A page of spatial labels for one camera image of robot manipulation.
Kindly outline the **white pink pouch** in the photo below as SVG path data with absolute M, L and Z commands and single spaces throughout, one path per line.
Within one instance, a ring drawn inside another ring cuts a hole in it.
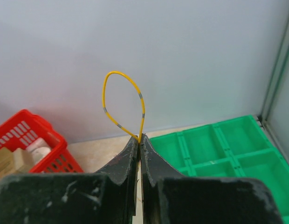
M 26 151 L 32 155 L 34 164 L 36 165 L 51 152 L 51 147 L 43 138 L 38 138 L 26 147 Z

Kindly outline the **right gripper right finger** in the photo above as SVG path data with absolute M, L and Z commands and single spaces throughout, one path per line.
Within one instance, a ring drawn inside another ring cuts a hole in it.
M 188 177 L 140 143 L 145 224 L 281 224 L 271 191 L 260 180 Z

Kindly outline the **brown cardboard box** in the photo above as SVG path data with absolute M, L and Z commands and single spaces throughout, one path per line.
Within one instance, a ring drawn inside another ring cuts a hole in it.
M 8 148 L 0 149 L 0 179 L 9 174 L 27 173 L 34 166 L 31 154 L 21 148 L 11 152 Z

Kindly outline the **red plastic basket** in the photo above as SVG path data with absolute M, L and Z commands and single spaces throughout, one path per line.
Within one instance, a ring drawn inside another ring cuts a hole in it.
M 83 170 L 67 149 L 67 142 L 49 122 L 28 110 L 21 110 L 0 125 L 0 149 L 18 148 L 36 161 L 30 173 L 78 172 Z

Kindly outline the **green compartment tray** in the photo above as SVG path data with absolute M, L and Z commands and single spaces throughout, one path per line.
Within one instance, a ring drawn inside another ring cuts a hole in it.
M 289 224 L 289 165 L 253 116 L 150 139 L 155 151 L 186 176 L 252 177 L 272 192 Z

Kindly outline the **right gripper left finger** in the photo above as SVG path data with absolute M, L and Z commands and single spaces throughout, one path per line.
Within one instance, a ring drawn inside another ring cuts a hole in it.
M 8 175 L 0 224 L 130 224 L 136 214 L 138 142 L 94 173 Z

